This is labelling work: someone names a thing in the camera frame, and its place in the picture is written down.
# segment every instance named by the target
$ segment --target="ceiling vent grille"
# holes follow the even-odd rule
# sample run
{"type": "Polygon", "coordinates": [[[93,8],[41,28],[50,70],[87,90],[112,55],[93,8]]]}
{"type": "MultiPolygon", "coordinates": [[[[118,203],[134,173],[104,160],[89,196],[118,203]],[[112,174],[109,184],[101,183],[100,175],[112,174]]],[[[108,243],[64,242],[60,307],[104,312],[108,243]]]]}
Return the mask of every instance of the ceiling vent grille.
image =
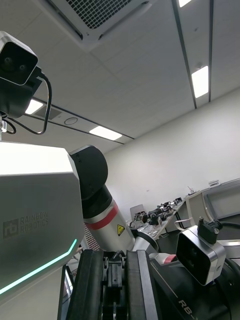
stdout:
{"type": "Polygon", "coordinates": [[[90,29],[97,29],[133,0],[66,0],[90,29]]]}
{"type": "Polygon", "coordinates": [[[81,49],[94,49],[146,13],[157,0],[33,0],[81,49]]]}

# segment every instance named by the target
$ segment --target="ceiling tile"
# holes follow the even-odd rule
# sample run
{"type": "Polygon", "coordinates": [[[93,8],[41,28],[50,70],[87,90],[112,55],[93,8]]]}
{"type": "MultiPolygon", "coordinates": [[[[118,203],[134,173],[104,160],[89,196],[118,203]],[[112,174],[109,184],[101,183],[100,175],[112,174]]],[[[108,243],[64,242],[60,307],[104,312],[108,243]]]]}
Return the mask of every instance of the ceiling tile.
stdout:
{"type": "Polygon", "coordinates": [[[50,51],[64,37],[65,34],[44,13],[17,35],[38,57],[50,51]]]}
{"type": "Polygon", "coordinates": [[[0,30],[17,37],[40,13],[30,0],[1,0],[0,30]]]}
{"type": "Polygon", "coordinates": [[[214,2],[211,99],[240,86],[240,1],[214,2]]]}
{"type": "Polygon", "coordinates": [[[144,15],[137,21],[130,24],[129,27],[117,34],[114,39],[103,43],[95,48],[92,53],[102,62],[109,60],[119,52],[125,50],[136,40],[146,35],[156,25],[161,24],[163,7],[166,7],[166,1],[157,1],[144,15]]]}

